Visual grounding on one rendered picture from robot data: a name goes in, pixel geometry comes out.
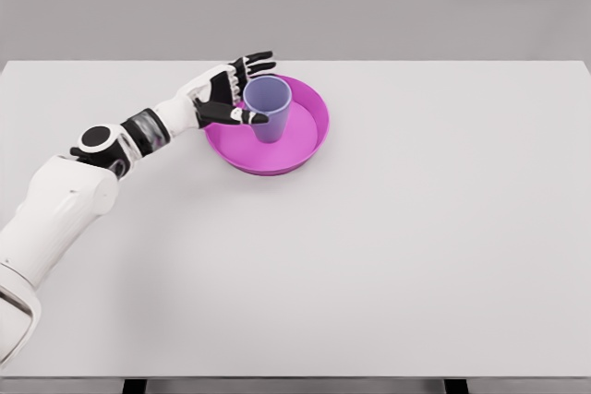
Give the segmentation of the lavender plastic cup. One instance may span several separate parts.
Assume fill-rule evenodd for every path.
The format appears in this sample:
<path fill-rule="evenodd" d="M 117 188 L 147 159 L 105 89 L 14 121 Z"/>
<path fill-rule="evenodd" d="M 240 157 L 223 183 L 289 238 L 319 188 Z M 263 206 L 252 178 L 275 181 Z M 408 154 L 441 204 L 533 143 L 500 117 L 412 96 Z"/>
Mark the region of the lavender plastic cup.
<path fill-rule="evenodd" d="M 246 108 L 269 118 L 265 124 L 252 126 L 260 142 L 274 143 L 282 137 L 290 113 L 291 101 L 292 91 L 289 85 L 279 77 L 262 76 L 248 82 L 243 94 Z"/>

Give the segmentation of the magenta round plate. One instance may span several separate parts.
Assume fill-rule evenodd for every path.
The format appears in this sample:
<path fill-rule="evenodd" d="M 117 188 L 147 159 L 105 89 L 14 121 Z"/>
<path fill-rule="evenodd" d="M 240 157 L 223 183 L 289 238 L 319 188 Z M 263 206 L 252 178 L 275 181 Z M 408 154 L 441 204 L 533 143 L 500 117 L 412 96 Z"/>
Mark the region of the magenta round plate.
<path fill-rule="evenodd" d="M 276 77 L 292 91 L 290 113 L 278 141 L 260 142 L 252 125 L 212 123 L 204 128 L 213 149 L 246 173 L 273 176 L 293 171 L 313 156 L 329 131 L 329 112 L 320 95 L 300 80 Z"/>

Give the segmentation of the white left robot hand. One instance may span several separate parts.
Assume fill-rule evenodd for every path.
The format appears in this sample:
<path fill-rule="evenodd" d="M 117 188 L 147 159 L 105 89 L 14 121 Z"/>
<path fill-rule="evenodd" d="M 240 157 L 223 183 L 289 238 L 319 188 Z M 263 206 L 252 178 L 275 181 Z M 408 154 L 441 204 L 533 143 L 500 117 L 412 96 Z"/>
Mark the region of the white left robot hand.
<path fill-rule="evenodd" d="M 253 78 L 272 74 L 276 63 L 273 51 L 243 55 L 233 62 L 217 65 L 190 80 L 178 93 L 190 99 L 197 128 L 212 123 L 222 125 L 262 125 L 269 122 L 263 113 L 240 108 L 247 84 Z"/>

